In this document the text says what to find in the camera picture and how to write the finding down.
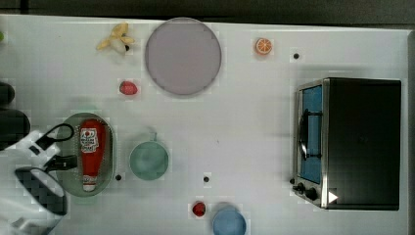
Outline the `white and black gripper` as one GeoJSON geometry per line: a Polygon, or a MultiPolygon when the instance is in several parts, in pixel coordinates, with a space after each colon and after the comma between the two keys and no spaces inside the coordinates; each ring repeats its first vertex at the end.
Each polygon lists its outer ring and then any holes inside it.
{"type": "Polygon", "coordinates": [[[69,170],[77,167],[77,156],[57,156],[61,150],[57,140],[38,130],[30,132],[19,142],[19,149],[31,166],[43,167],[46,171],[69,170]]]}

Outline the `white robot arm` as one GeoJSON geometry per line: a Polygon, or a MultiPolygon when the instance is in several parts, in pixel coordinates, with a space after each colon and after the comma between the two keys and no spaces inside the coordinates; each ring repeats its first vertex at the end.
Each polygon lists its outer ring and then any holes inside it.
{"type": "Polygon", "coordinates": [[[53,174],[76,167],[75,156],[60,155],[65,140],[35,130],[1,151],[1,235],[48,235],[68,213],[53,174]]]}

